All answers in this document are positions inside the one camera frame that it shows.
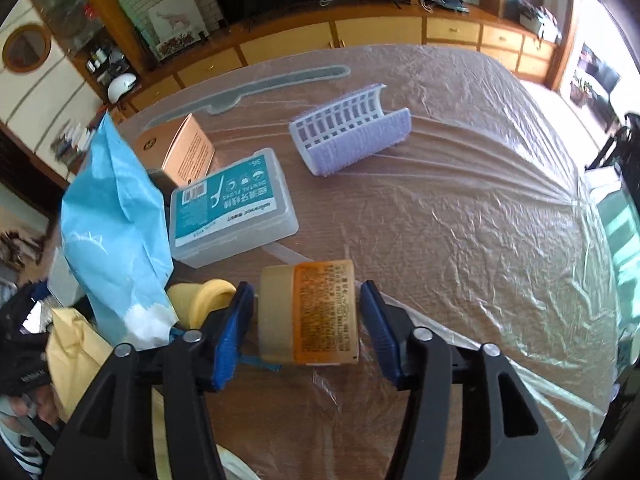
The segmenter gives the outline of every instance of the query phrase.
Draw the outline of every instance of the barcode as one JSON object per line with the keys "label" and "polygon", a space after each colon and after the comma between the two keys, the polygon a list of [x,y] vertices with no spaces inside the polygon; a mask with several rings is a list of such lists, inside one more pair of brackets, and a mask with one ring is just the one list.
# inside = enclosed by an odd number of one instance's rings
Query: barcode
{"label": "barcode", "polygon": [[182,192],[182,205],[188,204],[207,193],[207,181],[191,186]]}

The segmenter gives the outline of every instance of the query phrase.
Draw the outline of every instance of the yellow cloth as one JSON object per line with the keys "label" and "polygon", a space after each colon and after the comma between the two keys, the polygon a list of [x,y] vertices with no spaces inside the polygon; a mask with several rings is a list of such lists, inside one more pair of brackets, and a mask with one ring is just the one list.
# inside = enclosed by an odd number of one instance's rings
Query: yellow cloth
{"label": "yellow cloth", "polygon": [[[53,330],[47,344],[47,362],[51,381],[60,401],[61,418],[68,420],[112,349],[76,309],[57,308],[52,311],[52,316]],[[171,480],[164,426],[164,399],[160,393],[153,390],[152,400],[158,479]],[[233,453],[222,446],[218,446],[218,453],[228,477],[260,480],[251,468]]]}

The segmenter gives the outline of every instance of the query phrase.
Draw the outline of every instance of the potted plant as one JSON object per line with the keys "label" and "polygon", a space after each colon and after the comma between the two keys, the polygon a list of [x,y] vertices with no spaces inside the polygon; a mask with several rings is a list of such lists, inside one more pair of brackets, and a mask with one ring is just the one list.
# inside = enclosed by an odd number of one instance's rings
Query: potted plant
{"label": "potted plant", "polygon": [[574,76],[571,81],[571,101],[578,107],[582,108],[593,96],[593,87],[587,81]]}

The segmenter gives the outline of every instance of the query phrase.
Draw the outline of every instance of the plastic sheet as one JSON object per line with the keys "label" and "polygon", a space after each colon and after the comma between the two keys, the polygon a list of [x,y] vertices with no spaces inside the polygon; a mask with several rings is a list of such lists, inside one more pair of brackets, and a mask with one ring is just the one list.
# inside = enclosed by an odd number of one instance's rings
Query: plastic sheet
{"label": "plastic sheet", "polygon": [[[136,137],[167,110],[252,80],[345,64],[350,76],[243,99],[197,114],[221,165],[265,146],[278,156],[300,230],[174,282],[257,283],[291,258],[351,258],[356,278],[410,309],[449,342],[495,342],[534,394],[574,476],[607,409],[618,309],[596,207],[558,134],[526,90],[483,54],[429,46],[334,49],[243,68],[183,90],[121,125]],[[408,107],[412,133],[329,178],[312,176],[291,118],[367,84],[383,108]],[[245,352],[257,352],[251,333]],[[442,478],[454,478],[460,434],[454,388]],[[241,365],[208,399],[217,441],[267,479],[382,479],[406,394],[377,368],[364,329],[355,366]]]}

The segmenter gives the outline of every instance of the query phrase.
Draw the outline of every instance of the wooden mirror frame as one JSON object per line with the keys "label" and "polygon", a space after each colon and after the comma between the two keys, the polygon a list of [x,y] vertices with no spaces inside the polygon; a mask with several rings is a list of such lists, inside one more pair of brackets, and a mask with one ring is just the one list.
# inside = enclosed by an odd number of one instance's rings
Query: wooden mirror frame
{"label": "wooden mirror frame", "polygon": [[[20,34],[27,32],[29,30],[37,32],[42,36],[42,39],[44,40],[44,53],[42,56],[40,56],[40,59],[36,63],[32,64],[31,66],[27,66],[27,67],[15,66],[9,59],[9,47],[12,44],[12,41],[17,36],[20,36]],[[16,28],[6,39],[6,42],[4,43],[4,47],[2,48],[2,62],[4,63],[4,66],[7,68],[7,70],[10,70],[11,72],[28,73],[28,72],[33,72],[34,70],[39,69],[42,66],[42,64],[47,60],[50,53],[51,53],[51,33],[39,23],[27,23],[26,25],[22,25]]]}

